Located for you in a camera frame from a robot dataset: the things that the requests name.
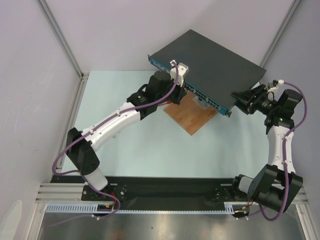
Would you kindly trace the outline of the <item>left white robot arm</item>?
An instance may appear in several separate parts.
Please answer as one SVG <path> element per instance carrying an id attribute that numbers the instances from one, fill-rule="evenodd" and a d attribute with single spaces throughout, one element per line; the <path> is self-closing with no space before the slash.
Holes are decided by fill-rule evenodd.
<path id="1" fill-rule="evenodd" d="M 82 131 L 68 131 L 66 155 L 79 173 L 93 187 L 92 194 L 99 200 L 110 195 L 108 180 L 99 168 L 96 152 L 111 137 L 154 113 L 164 102 L 179 104 L 184 97 L 186 68 L 172 68 L 170 73 L 157 71 L 140 89 L 127 98 L 114 113 Z"/>

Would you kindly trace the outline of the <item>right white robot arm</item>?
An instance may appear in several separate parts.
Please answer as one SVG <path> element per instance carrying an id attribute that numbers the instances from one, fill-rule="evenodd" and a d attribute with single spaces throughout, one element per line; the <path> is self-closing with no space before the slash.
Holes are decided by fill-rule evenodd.
<path id="1" fill-rule="evenodd" d="M 292 161 L 292 139 L 299 124 L 292 116 L 296 106 L 305 101 L 302 92 L 295 86 L 285 89 L 278 100 L 274 99 L 280 85 L 274 80 L 269 86 L 264 84 L 246 91 L 233 92 L 235 105 L 245 114 L 256 111 L 266 116 L 264 125 L 268 139 L 267 164 L 250 178 L 243 174 L 236 176 L 230 188 L 230 195 L 236 201 L 246 198 L 283 214 L 303 185 L 303 178 L 296 175 Z"/>

